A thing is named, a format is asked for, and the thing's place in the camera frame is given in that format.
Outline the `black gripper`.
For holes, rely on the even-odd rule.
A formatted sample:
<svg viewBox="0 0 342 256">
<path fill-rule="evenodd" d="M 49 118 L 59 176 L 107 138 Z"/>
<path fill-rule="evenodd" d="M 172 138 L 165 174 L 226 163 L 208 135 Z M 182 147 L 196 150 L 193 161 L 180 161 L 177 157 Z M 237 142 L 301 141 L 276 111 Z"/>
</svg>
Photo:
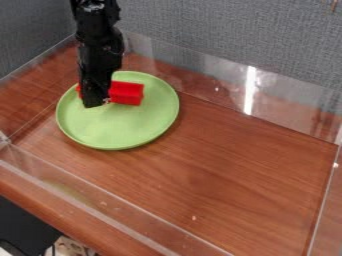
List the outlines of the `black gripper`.
<svg viewBox="0 0 342 256">
<path fill-rule="evenodd" d="M 122 67 L 123 35 L 117 0 L 70 0 L 77 22 L 81 78 L 79 96 L 86 108 L 102 106 L 109 98 L 113 73 Z"/>
</svg>

